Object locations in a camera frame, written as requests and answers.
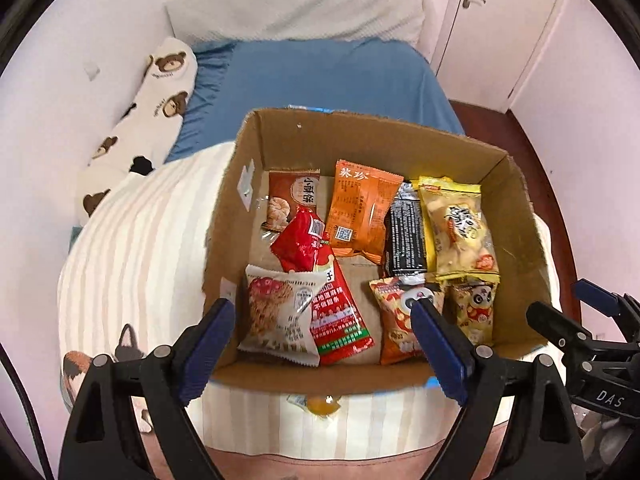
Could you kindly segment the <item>yellow panda snack packet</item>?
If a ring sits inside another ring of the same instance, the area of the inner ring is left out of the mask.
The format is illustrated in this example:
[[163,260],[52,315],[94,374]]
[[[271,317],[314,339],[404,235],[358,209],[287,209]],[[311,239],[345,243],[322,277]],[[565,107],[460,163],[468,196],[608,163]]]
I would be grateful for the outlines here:
[[494,302],[499,283],[465,276],[445,283],[456,324],[476,346],[494,343]]

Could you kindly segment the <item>white cookie packet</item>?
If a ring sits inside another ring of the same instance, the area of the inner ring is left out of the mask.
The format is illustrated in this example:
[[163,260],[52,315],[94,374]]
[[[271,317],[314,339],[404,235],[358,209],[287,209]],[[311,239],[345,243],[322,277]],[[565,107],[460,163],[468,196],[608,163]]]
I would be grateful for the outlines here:
[[317,367],[311,304],[326,284],[326,274],[286,273],[249,264],[245,276],[250,325],[239,349]]

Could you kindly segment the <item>yellow cracker bag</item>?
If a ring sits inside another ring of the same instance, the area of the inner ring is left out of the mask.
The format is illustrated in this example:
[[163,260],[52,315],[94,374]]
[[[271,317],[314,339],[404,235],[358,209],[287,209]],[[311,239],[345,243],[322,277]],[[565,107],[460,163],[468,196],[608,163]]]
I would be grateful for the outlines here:
[[439,281],[474,278],[499,283],[498,260],[482,209],[480,185],[422,176],[418,192],[432,230]]

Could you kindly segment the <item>orange panda snack packet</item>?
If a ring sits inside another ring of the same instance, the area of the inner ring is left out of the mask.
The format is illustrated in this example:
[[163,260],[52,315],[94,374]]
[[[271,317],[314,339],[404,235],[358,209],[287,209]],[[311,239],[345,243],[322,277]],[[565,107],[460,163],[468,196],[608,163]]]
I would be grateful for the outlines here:
[[445,294],[440,285],[393,276],[370,281],[369,287],[381,312],[383,333],[380,364],[392,365],[422,356],[422,349],[411,326],[411,310],[416,301],[427,299],[442,313]]

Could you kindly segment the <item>red crown snack packet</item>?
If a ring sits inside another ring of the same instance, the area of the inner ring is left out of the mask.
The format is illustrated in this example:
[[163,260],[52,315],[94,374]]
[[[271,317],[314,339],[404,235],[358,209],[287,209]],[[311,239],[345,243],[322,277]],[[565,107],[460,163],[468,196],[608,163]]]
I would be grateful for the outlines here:
[[326,284],[311,301],[310,332],[321,366],[330,366],[375,346],[352,292],[329,246],[323,246],[314,266]]

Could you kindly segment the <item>red triangular snack packet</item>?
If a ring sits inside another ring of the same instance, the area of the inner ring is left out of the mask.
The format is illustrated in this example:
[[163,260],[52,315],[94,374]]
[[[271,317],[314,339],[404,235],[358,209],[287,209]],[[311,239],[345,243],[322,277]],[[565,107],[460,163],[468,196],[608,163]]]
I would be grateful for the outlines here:
[[324,234],[318,214],[300,207],[270,250],[285,272],[331,272],[335,258]]

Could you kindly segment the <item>black yellow snack bag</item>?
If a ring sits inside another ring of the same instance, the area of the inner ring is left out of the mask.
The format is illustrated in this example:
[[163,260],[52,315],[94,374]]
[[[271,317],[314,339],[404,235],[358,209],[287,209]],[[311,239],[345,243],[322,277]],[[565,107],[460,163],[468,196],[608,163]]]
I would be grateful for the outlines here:
[[385,218],[385,272],[390,276],[425,273],[439,281],[432,230],[421,205],[418,179],[401,183]]

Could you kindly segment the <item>brown pastry packet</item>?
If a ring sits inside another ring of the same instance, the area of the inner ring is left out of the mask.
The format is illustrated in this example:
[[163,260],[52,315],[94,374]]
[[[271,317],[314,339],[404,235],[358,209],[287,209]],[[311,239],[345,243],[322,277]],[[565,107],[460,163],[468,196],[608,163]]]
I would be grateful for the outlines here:
[[317,211],[317,188],[320,171],[273,170],[268,177],[268,202],[262,228],[282,232],[293,220],[300,207]]

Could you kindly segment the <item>cat print blanket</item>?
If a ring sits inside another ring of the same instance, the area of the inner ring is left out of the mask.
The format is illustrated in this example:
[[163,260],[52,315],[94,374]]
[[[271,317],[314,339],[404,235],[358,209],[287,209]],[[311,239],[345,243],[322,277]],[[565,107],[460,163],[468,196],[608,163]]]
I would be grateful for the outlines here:
[[270,169],[318,169],[340,159],[415,178],[480,186],[498,248],[497,351],[517,359],[542,344],[526,323],[549,301],[547,263],[525,178],[500,148],[454,134],[391,124],[356,134],[253,116],[233,143],[200,151],[109,192],[73,247],[60,285],[72,303],[63,340],[91,356],[68,422],[63,479],[149,479],[134,398],[149,407],[160,447],[179,479],[216,479],[186,409],[209,382],[260,392],[360,394],[420,386],[431,367],[313,367],[241,358],[242,284],[257,206],[243,202]]

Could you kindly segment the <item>bear print pillow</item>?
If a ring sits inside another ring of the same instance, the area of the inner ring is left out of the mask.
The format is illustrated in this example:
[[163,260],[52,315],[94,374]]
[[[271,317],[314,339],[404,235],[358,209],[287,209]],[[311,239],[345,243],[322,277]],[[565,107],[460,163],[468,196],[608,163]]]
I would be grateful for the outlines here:
[[75,205],[80,226],[130,172],[146,176],[163,165],[180,132],[197,71],[193,51],[176,38],[165,39],[149,56],[130,107],[79,174]]

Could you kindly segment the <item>cardboard milk box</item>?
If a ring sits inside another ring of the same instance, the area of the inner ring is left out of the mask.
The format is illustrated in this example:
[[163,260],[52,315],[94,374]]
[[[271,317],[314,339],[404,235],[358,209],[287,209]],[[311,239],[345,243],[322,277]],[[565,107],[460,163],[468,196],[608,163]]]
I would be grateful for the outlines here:
[[367,329],[382,337],[380,309],[370,289],[392,251],[384,220],[392,189],[369,184],[373,170],[406,180],[448,177],[480,187],[480,206],[494,243],[473,262],[496,266],[500,282],[492,341],[500,354],[520,358],[544,342],[526,322],[526,310],[551,298],[548,266],[526,180],[501,148],[456,134],[381,117],[295,108],[249,112],[224,172],[208,231],[203,289],[208,300],[233,289],[234,334],[216,365],[220,384],[261,392],[359,394],[421,385],[431,370],[421,358],[382,364],[379,348],[331,365],[306,366],[241,348],[256,324],[250,317],[245,269],[277,269],[264,228],[269,176],[282,171],[278,189],[300,192],[300,173],[316,170],[317,211]]

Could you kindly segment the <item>blue bed sheet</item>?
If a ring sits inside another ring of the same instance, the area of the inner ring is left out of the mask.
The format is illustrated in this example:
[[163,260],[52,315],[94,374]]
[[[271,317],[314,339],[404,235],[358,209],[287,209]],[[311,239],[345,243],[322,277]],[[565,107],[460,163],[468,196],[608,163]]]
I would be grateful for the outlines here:
[[194,89],[163,165],[185,159],[201,176],[191,190],[209,200],[216,200],[230,142],[258,108],[339,110],[463,131],[426,59],[404,42],[209,41],[191,50]]

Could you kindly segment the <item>white door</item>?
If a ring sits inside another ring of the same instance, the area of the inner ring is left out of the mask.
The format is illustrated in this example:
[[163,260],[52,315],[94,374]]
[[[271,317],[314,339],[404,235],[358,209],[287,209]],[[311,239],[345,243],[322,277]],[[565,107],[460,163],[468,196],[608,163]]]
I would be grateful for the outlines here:
[[451,101],[504,112],[533,69],[562,0],[449,0],[434,53]]

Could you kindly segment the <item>grey dotted pillow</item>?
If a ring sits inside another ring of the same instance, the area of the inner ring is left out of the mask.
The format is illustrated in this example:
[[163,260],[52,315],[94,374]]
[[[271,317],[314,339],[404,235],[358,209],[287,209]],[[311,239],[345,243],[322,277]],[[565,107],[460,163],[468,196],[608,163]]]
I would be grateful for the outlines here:
[[186,44],[378,38],[417,47],[432,24],[431,0],[174,0],[165,8]]

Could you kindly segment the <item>wall socket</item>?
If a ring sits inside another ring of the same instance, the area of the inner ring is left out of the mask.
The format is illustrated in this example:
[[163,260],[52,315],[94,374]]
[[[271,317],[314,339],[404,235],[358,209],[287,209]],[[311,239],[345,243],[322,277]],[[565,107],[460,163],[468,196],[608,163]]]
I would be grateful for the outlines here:
[[101,73],[99,66],[97,66],[96,63],[93,62],[85,62],[82,67],[84,68],[84,71],[90,81],[94,81],[96,77]]

